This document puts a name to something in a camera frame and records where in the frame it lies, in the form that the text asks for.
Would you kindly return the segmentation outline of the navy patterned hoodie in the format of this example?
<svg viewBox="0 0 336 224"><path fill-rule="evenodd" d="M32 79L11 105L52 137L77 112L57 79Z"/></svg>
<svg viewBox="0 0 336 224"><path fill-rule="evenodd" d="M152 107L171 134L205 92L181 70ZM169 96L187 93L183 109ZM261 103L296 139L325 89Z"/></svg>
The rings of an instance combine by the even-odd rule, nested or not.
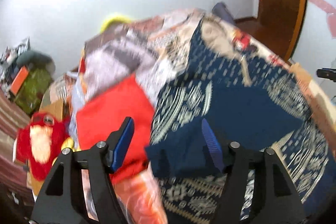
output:
<svg viewBox="0 0 336 224"><path fill-rule="evenodd" d="M210 128L227 140L260 152L272 148L271 135L287 134L303 124L259 88L245 91L240 86L230 89L223 84L216 86L206 110L194 123L179 130L159 129L166 139L146 148L169 223L212 223L226 184L226 174L214 167L202 134L202 120L208 121ZM241 219L248 218L254 182L255 172L250 170ZM324 210L327 209L312 217L305 213L300 223L313 221Z"/></svg>

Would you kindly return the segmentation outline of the yellow garment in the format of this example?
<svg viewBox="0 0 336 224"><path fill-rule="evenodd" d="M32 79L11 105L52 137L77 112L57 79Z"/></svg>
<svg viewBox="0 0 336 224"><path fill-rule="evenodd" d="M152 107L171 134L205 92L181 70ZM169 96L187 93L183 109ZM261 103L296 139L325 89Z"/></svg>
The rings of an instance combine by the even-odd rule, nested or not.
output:
<svg viewBox="0 0 336 224"><path fill-rule="evenodd" d="M60 141L53 142L51 148L52 148L52 153L54 157L52 159L52 165L54 165L54 163L56 162L56 159L58 158L58 154L64 149L70 149L73 152L80 151L79 148L75 147L75 141L71 137L66 138L63 141L63 143L60 143Z"/></svg>

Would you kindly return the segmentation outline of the red plush toy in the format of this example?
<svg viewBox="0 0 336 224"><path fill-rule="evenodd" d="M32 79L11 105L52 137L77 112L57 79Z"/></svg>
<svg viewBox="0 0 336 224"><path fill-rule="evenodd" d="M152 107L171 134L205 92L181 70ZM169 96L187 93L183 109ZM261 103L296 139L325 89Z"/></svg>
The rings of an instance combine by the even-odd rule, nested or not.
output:
<svg viewBox="0 0 336 224"><path fill-rule="evenodd" d="M35 113L30 124L18 130L16 159L29 163L34 179L43 181L68 137L65 121L49 113Z"/></svg>

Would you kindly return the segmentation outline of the folded red garment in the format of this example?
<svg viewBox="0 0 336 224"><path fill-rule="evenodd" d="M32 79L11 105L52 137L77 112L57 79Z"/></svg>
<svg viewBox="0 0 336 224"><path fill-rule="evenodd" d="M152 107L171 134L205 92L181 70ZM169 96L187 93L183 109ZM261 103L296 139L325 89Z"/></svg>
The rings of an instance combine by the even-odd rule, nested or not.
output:
<svg viewBox="0 0 336 224"><path fill-rule="evenodd" d="M134 135L121 168L110 175L113 184L147 169L145 147L149 144L154 109L134 76L94 98L76 114L79 146L90 149L118 130L125 117L134 120Z"/></svg>

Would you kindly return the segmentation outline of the green plush toy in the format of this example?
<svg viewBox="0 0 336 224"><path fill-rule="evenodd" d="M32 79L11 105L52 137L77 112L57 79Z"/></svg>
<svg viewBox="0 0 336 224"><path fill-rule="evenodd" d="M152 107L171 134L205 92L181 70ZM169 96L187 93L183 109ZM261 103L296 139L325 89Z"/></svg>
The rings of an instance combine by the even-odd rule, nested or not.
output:
<svg viewBox="0 0 336 224"><path fill-rule="evenodd" d="M47 69L36 68L30 71L14 98L15 104L31 116L39 109L43 95L51 83L52 77Z"/></svg>

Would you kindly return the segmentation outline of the orange box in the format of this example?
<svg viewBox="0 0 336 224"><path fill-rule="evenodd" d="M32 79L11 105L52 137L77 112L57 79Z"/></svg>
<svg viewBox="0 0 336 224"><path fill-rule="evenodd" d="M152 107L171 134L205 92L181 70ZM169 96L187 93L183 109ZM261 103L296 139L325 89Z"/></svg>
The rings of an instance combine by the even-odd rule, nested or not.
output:
<svg viewBox="0 0 336 224"><path fill-rule="evenodd" d="M10 87L10 91L14 96L18 94L19 89L23 85L28 75L29 70L25 66L22 66Z"/></svg>

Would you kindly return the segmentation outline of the grey plush toy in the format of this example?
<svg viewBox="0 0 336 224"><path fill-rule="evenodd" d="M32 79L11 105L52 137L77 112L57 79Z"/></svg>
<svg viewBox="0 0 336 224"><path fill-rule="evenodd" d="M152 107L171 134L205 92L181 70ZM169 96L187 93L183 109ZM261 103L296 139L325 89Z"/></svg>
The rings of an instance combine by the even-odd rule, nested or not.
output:
<svg viewBox="0 0 336 224"><path fill-rule="evenodd" d="M51 56L33 50L25 51L19 55L16 64L19 68L26 67L29 70L35 68L46 69L51 75L54 74L56 69Z"/></svg>

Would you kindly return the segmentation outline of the newspaper print bed sheet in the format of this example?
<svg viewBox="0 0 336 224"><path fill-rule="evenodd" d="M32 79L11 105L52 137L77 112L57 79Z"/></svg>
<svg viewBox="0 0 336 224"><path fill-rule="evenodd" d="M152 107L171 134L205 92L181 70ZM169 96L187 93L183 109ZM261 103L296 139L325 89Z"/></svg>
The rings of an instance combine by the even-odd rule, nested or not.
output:
<svg viewBox="0 0 336 224"><path fill-rule="evenodd" d="M214 14L174 11L115 24L85 43L72 89L69 133L80 148L76 114L86 103L134 76L154 109L149 143L164 131L194 123L214 88L259 88L302 120L298 130L271 135L308 217L335 209L335 111L302 68L283 59ZM114 186L120 197L141 183L145 169Z"/></svg>

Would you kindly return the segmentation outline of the yellow plush on bed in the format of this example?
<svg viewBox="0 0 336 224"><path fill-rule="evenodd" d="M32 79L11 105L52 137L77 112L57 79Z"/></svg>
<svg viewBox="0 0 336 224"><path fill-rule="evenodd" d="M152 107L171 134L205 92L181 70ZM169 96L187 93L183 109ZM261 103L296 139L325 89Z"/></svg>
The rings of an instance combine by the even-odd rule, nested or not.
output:
<svg viewBox="0 0 336 224"><path fill-rule="evenodd" d="M100 27L100 32L106 31L110 26L115 25L115 24L128 24L131 23L133 19L129 16L126 15L112 15L108 16L102 21L101 27Z"/></svg>

